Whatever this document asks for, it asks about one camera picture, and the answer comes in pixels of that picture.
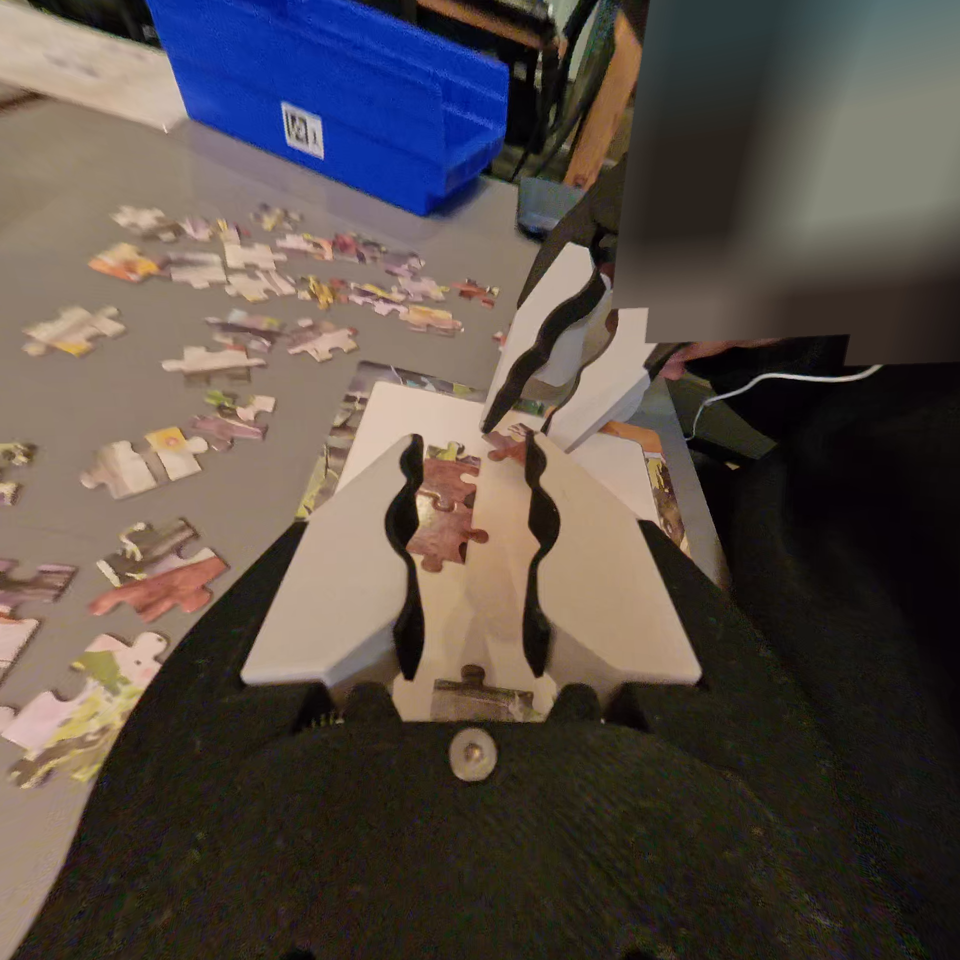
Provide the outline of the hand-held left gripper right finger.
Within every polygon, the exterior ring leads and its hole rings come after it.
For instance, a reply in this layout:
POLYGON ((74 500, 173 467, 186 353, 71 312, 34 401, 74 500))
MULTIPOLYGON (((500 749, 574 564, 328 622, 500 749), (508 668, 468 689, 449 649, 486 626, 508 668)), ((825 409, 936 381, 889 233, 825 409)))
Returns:
POLYGON ((524 478, 537 548, 523 654, 534 677, 593 690, 696 686, 703 669, 647 538, 658 527, 543 434, 525 440, 524 478))

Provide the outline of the person in black jacket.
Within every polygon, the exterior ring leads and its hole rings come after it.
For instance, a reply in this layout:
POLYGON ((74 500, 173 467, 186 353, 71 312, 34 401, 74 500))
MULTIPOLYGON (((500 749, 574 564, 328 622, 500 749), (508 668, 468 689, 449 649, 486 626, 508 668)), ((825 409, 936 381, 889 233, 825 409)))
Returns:
POLYGON ((730 482, 738 605, 831 744, 918 958, 958 958, 958 362, 845 366, 846 337, 688 365, 774 446, 730 482))

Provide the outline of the person's right hand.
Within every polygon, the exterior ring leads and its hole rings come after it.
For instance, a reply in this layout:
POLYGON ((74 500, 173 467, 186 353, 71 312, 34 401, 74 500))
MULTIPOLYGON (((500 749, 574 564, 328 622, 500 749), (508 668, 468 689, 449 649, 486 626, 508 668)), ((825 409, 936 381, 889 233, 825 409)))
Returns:
POLYGON ((661 368, 660 375, 669 381, 679 380, 691 363, 725 354, 732 350, 752 350, 773 346, 782 338, 690 342, 677 349, 661 368))

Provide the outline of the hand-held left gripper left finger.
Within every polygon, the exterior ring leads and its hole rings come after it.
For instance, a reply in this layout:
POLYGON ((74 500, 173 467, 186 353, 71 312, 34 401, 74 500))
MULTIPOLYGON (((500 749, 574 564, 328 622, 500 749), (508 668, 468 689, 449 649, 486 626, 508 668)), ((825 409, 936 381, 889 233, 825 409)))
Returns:
POLYGON ((419 527, 424 441, 402 436, 306 521, 241 668, 249 687, 411 681, 426 618, 408 545, 419 527))

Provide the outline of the brown and yellow puzzle piece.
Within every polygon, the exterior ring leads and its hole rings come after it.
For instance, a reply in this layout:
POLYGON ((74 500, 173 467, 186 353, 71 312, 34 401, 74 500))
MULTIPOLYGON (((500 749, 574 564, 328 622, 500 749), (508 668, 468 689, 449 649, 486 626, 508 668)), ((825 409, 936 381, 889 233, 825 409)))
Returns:
POLYGON ((483 434, 483 440, 489 447, 487 459, 497 463, 513 460, 522 465, 525 464, 527 439, 535 433, 531 426, 514 422, 508 424, 503 431, 494 430, 483 434))

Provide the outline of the assembled grey puzzle section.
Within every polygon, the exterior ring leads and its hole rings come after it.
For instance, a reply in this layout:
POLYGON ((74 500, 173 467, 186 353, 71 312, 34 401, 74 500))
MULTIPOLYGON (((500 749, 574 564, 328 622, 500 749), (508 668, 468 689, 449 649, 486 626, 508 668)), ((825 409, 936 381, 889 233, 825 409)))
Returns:
POLYGON ((538 722, 531 691, 490 686, 486 672, 476 664, 461 669, 458 679, 434 682, 429 719, 433 722, 538 722))

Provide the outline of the printed frame puzzle tray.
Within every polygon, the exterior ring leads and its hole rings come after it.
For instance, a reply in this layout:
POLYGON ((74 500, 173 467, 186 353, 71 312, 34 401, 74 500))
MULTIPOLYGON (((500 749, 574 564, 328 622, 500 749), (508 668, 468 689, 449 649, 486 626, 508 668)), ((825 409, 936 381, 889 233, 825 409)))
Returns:
MULTIPOLYGON (((481 460, 479 507, 472 525, 486 530, 486 544, 468 544, 465 563, 447 563, 440 573, 418 571, 426 617, 426 640, 414 680, 396 675, 389 688, 406 721, 429 720, 434 683, 458 680, 466 665, 484 668, 492 687, 531 691, 534 708, 546 714, 560 687, 535 678, 522 651, 522 607, 527 569, 536 552, 528 527, 530 489, 522 468, 488 459, 479 433, 481 404, 440 392, 402 386, 391 379, 368 389, 371 399, 348 422, 356 424, 342 481, 349 482, 385 452, 389 441, 417 433, 429 445, 458 441, 481 460)), ((642 521, 659 526, 677 506, 668 491, 664 454, 600 438, 569 454, 642 521)))

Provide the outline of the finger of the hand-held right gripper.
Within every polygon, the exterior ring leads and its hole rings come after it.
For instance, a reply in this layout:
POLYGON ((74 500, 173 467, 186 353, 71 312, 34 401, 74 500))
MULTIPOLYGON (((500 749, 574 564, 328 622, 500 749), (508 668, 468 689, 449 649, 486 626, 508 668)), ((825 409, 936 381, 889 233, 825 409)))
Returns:
POLYGON ((518 306, 486 396, 480 431, 493 433, 534 380, 570 384, 584 363, 589 327, 604 322, 612 283, 586 246, 564 245, 518 306))
POLYGON ((651 375, 646 362, 656 349, 647 341, 649 309, 621 308, 606 346, 577 372, 566 398, 549 414, 541 433, 570 452, 619 416, 634 413, 651 375))

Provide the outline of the dark grey box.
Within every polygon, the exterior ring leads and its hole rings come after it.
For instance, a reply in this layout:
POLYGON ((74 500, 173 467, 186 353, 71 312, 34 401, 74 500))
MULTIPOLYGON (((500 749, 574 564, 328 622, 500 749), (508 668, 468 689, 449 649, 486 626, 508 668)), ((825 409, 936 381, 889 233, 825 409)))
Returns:
POLYGON ((586 190, 540 176, 518 181, 514 222, 523 235, 544 240, 586 195, 586 190))

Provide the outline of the blue plastic bin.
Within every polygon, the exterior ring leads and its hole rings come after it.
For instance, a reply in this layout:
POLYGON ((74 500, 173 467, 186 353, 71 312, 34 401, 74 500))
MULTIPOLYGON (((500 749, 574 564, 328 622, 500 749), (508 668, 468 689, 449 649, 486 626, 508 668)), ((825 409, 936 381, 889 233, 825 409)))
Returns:
POLYGON ((504 143, 495 58, 354 2, 149 3, 188 116, 420 216, 504 143))

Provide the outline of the brown and green puzzle piece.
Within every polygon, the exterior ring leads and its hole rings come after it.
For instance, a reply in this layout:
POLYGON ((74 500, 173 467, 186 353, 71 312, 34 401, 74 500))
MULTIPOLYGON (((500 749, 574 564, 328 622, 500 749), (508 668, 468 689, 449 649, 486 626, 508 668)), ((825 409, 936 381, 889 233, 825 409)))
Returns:
POLYGON ((429 444, 423 459, 419 492, 439 512, 449 513, 459 506, 472 510, 480 472, 480 459, 469 454, 462 442, 450 440, 444 446, 429 444))

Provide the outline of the plain brown puzzle piece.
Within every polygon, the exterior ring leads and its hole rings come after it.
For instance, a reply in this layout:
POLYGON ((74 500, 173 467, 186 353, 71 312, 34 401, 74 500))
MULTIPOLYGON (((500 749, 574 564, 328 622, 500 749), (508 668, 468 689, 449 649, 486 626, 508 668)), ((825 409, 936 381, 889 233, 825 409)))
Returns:
POLYGON ((463 565, 468 544, 485 545, 489 534, 473 525, 473 510, 458 503, 450 511, 435 511, 422 523, 406 546, 409 554, 420 558, 420 567, 428 573, 441 573, 445 565, 463 565))

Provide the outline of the scattered loose puzzle pieces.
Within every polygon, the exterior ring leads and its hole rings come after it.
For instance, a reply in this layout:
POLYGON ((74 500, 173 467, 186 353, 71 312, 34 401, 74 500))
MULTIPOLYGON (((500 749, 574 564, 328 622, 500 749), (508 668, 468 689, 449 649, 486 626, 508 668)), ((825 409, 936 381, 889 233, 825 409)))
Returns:
MULTIPOLYGON (((248 232, 236 223, 188 217, 177 222, 157 208, 121 206, 112 218, 143 238, 182 244, 222 244, 222 251, 179 247, 147 255, 138 246, 117 244, 94 257, 90 266, 128 282, 150 277, 206 290, 222 284, 232 297, 250 304, 270 296, 316 300, 318 307, 354 303, 381 316, 392 311, 412 330, 456 335, 462 324, 447 309, 435 307, 454 290, 463 299, 492 306, 498 288, 471 280, 438 284, 424 274, 414 253, 394 252, 356 234, 332 239, 308 233, 277 236, 268 244, 243 244, 248 232)), ((204 411, 192 417, 186 436, 179 426, 151 431, 137 442, 116 440, 100 446, 90 466, 78 474, 86 489, 108 492, 116 501, 139 497, 202 472, 200 457, 223 452, 239 441, 263 441, 276 399, 266 394, 247 398, 219 390, 226 379, 241 385, 251 371, 266 364, 276 344, 288 354, 308 355, 318 363, 356 350, 356 331, 327 319, 300 318, 290 331, 282 321, 233 308, 223 318, 204 321, 222 347, 188 345, 183 358, 163 361, 169 373, 205 390, 204 411)), ((154 524, 139 520, 118 535, 118 548, 99 558, 96 568, 109 589, 95 597, 91 614, 102 617, 127 606, 144 624, 171 611, 193 614, 211 600, 209 584, 227 564, 209 547, 197 547, 196 527, 181 517, 154 524)), ((22 707, 2 706, 2 738, 21 755, 8 779, 31 789, 62 772, 84 783, 96 777, 116 738, 161 669, 167 639, 142 632, 131 643, 110 634, 97 636, 72 662, 82 687, 72 699, 42 691, 22 707)))

